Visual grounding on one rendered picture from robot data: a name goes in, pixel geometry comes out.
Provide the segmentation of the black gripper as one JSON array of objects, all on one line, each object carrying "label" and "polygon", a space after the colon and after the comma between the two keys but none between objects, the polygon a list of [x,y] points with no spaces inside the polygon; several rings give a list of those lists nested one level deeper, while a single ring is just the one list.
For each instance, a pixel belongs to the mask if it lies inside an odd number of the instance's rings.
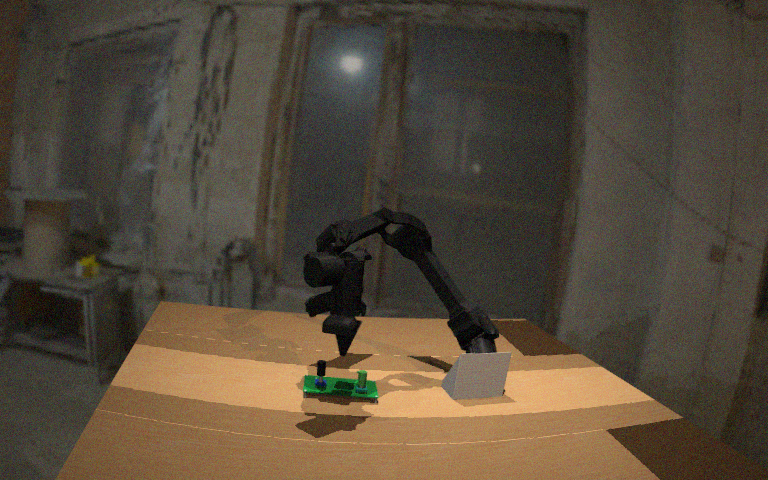
[{"label": "black gripper", "polygon": [[330,314],[323,322],[322,332],[335,334],[338,342],[339,353],[346,356],[355,335],[357,334],[361,320],[356,317],[364,317],[366,314],[366,304],[361,300],[364,287],[346,286],[336,284],[332,287],[332,293],[335,293],[337,314]]}]

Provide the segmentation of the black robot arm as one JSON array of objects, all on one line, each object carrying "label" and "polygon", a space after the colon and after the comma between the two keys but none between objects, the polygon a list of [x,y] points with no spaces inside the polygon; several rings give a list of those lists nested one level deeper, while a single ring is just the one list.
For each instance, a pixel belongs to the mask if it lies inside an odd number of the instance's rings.
[{"label": "black robot arm", "polygon": [[[390,223],[401,224],[392,235],[385,230]],[[498,328],[478,305],[464,298],[433,252],[431,235],[426,225],[407,212],[393,212],[381,208],[353,221],[332,221],[316,238],[317,252],[308,252],[303,257],[306,283],[312,288],[336,284],[362,285],[365,260],[371,260],[372,256],[362,247],[350,252],[343,251],[352,243],[374,233],[380,234],[387,245],[417,264],[447,307],[447,324],[461,350],[466,350],[466,354],[497,352],[494,340],[499,337]],[[309,317],[327,311],[337,314],[335,293],[332,293],[332,289],[310,297],[304,303]]]}]

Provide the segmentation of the green circuit board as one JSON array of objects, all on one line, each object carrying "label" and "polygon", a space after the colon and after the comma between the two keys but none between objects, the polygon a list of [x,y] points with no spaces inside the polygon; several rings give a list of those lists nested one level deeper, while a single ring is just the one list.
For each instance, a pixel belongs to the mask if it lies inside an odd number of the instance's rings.
[{"label": "green circuit board", "polygon": [[349,378],[337,378],[337,377],[323,377],[325,376],[326,361],[317,361],[317,375],[311,376],[305,374],[304,376],[304,398],[306,393],[316,393],[325,395],[341,395],[341,396],[356,396],[375,398],[377,403],[378,393],[375,381],[367,380],[367,371],[360,370],[358,373],[358,380]]}]

